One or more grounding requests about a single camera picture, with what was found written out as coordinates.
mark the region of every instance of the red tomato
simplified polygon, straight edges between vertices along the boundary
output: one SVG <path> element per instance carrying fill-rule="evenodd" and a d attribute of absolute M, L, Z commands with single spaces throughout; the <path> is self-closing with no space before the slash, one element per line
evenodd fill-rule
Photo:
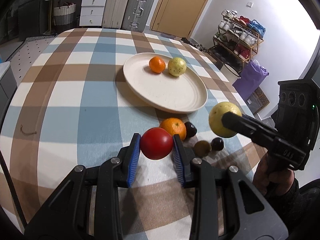
<path fill-rule="evenodd" d="M 166 157 L 173 148 L 173 138 L 160 127 L 146 131 L 140 139 L 140 149 L 145 157 L 160 160 Z"/>

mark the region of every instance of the suitcase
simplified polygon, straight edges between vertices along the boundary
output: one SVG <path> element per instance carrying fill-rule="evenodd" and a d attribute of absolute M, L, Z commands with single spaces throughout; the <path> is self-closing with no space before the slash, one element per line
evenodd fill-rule
<path fill-rule="evenodd" d="M 129 0 L 125 9 L 122 29 L 143 32 L 155 0 Z"/>
<path fill-rule="evenodd" d="M 104 8 L 102 27 L 120 29 L 128 0 L 107 0 Z"/>

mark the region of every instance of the purple bag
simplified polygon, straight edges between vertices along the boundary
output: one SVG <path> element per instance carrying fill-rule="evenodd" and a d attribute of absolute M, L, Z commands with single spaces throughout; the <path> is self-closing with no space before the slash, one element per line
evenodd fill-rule
<path fill-rule="evenodd" d="M 269 72 L 254 60 L 250 60 L 240 73 L 241 78 L 233 83 L 233 87 L 245 101 L 258 88 Z"/>

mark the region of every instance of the white plate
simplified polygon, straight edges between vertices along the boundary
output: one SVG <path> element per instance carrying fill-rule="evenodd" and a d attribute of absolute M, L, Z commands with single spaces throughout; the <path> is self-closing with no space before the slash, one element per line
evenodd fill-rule
<path fill-rule="evenodd" d="M 170 113 L 191 113 L 204 106 L 208 93 L 201 78 L 188 67 L 179 77 L 172 76 L 168 68 L 156 74 L 149 67 L 155 56 L 166 65 L 171 59 L 156 53 L 138 53 L 124 63 L 124 77 L 132 91 L 153 107 Z"/>

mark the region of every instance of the shoe rack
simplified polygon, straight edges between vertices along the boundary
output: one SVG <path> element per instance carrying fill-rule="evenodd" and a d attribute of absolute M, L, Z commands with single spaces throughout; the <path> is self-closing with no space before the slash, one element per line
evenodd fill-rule
<path fill-rule="evenodd" d="M 220 28 L 218 26 L 218 32 L 220 34 L 228 34 L 229 36 L 232 37 L 232 40 L 237 42 L 238 44 L 243 45 L 244 47 L 248 48 L 250 50 L 250 57 L 246 58 L 245 60 L 241 59 L 237 54 L 235 54 L 231 49 L 229 49 L 225 43 L 219 41 L 217 38 L 213 37 L 213 44 L 214 46 L 217 46 L 218 44 L 221 45 L 222 47 L 224 47 L 228 52 L 230 52 L 230 54 L 232 54 L 234 57 L 236 57 L 240 62 L 242 62 L 242 68 L 244 68 L 244 64 L 248 63 L 252 57 L 254 57 L 255 55 L 258 54 L 259 52 L 259 46 L 261 43 L 263 43 L 263 39 L 260 37 L 260 34 L 257 33 L 256 31 L 254 31 L 253 29 L 247 27 L 246 25 L 242 24 L 241 22 L 238 22 L 236 20 L 230 19 L 229 17 L 226 17 L 223 15 L 223 19 L 229 22 L 232 22 L 234 25 L 236 25 L 237 27 L 239 27 L 240 29 L 242 29 L 243 31 L 249 32 L 251 33 L 252 36 L 257 38 L 257 43 L 253 46 L 248 45 L 247 43 L 245 43 L 244 41 L 242 41 L 241 39 L 239 39 L 236 35 L 234 35 L 231 32 L 225 31 L 224 29 Z"/>

